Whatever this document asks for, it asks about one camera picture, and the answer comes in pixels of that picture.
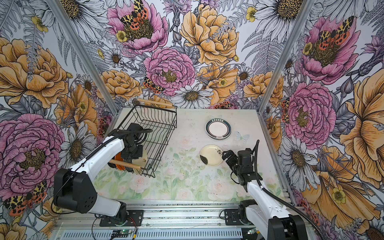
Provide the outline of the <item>cream plate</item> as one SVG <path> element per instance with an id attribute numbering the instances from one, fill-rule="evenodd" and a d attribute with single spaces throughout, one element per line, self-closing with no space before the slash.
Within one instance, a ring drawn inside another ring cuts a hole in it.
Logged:
<path id="1" fill-rule="evenodd" d="M 141 167 L 140 169 L 133 169 L 134 173 L 137 174 L 137 175 L 141 175 L 143 173 L 143 171 L 144 171 L 143 169 L 147 165 L 147 162 L 148 162 L 148 154 L 147 154 L 146 150 L 143 150 L 142 157 L 140 157 L 138 159 L 133 159 L 133 161 L 132 161 L 132 164 L 138 165 L 138 166 Z"/>

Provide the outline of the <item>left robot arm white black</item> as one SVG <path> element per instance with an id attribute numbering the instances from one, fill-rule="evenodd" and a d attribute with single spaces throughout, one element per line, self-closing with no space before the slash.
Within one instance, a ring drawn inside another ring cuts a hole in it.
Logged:
<path id="1" fill-rule="evenodd" d="M 131 123 L 126 130 L 114 129 L 105 140 L 80 162 L 68 169 L 60 169 L 54 176 L 53 206 L 81 214 L 96 214 L 109 218 L 116 225 L 128 219 L 126 204 L 100 196 L 94 180 L 115 156 L 137 159 L 143 155 L 143 142 L 152 129 Z"/>

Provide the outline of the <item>aluminium rail frame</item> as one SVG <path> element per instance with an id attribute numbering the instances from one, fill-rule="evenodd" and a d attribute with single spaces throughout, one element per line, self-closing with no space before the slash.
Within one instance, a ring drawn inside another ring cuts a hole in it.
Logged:
<path id="1" fill-rule="evenodd" d="M 241 229 L 243 238 L 240 240 L 262 240 L 263 237 L 256 233 L 256 227 L 226 226 L 220 218 L 224 209 L 238 209 L 236 202 L 180 202 L 180 201 L 131 201 L 127 210 L 143 210 L 143 220 L 140 227 L 100 227 L 100 217 L 93 214 L 69 214 L 59 217 L 54 227 L 51 239 L 58 240 L 65 230 L 123 230 L 134 231 L 136 234 L 141 229 Z"/>

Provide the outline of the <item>orange plate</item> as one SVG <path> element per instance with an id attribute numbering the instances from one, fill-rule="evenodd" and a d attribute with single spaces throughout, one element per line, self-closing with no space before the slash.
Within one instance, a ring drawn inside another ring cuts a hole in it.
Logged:
<path id="1" fill-rule="evenodd" d="M 124 161 L 124 159 L 121 157 L 121 153 L 118 153 L 118 154 L 114 157 L 114 160 L 119 161 L 119 162 L 123 162 L 123 161 Z M 115 165 L 116 165 L 116 168 L 117 168 L 118 170 L 121 170 L 121 171 L 125 171 L 125 170 L 126 170 L 124 166 L 117 165 L 117 164 L 115 164 Z"/>

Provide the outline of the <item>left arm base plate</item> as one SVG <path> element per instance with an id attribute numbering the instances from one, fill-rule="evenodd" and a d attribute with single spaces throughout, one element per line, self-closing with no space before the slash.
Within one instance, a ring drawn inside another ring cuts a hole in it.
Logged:
<path id="1" fill-rule="evenodd" d="M 115 217 L 103 216 L 99 223 L 100 227 L 140 227 L 142 225 L 143 210 L 127 210 L 123 215 Z"/>

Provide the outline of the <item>beige plate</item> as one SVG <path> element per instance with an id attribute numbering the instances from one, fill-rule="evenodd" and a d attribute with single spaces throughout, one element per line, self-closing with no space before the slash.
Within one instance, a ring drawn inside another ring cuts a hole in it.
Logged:
<path id="1" fill-rule="evenodd" d="M 209 167 L 219 166 L 223 162 L 222 156 L 223 150 L 216 145 L 204 146 L 200 151 L 201 161 Z"/>

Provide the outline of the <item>green circuit board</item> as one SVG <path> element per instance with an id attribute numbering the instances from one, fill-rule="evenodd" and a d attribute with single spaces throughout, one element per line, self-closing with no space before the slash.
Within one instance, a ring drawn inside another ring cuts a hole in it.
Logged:
<path id="1" fill-rule="evenodd" d="M 111 240 L 114 238 L 127 238 L 130 237 L 132 233 L 134 233 L 134 231 L 129 229 L 113 230 Z"/>

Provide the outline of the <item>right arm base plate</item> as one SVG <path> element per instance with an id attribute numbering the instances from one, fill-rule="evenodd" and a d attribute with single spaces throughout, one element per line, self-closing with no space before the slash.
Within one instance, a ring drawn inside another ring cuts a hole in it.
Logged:
<path id="1" fill-rule="evenodd" d="M 220 218 L 225 221 L 226 226 L 248 226 L 253 225 L 246 217 L 245 210 L 224 209 L 224 215 L 220 214 Z"/>

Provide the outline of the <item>white plate red green band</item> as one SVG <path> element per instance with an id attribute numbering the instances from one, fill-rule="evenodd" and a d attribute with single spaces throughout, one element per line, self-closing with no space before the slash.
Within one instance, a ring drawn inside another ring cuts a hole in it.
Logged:
<path id="1" fill-rule="evenodd" d="M 232 133 L 231 125 L 223 119 L 212 119 L 206 123 L 205 130 L 207 135 L 218 141 L 225 140 L 230 137 Z"/>

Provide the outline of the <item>black wire dish rack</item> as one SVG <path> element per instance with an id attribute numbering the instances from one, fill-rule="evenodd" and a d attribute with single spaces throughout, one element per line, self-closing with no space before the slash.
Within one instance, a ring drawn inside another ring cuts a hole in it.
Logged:
<path id="1" fill-rule="evenodd" d="M 148 129 L 147 138 L 143 142 L 143 150 L 147 151 L 148 162 L 141 176 L 154 178 L 172 133 L 177 128 L 177 107 L 162 109 L 146 106 L 134 100 L 133 107 L 123 116 L 124 118 L 115 127 L 117 130 L 127 130 L 130 123 L 136 123 Z M 117 169 L 115 164 L 108 163 L 108 166 Z M 125 167 L 125 169 L 127 172 L 134 173 L 132 168 Z"/>

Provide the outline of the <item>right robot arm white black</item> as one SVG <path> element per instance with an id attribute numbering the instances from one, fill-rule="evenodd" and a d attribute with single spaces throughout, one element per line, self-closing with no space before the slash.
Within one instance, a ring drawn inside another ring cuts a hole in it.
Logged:
<path id="1" fill-rule="evenodd" d="M 253 225 L 265 240 L 307 240 L 303 218 L 291 214 L 280 198 L 267 191 L 257 171 L 257 154 L 251 149 L 237 154 L 229 150 L 222 154 L 240 186 L 252 197 L 241 201 L 237 210 L 224 210 L 226 225 Z"/>

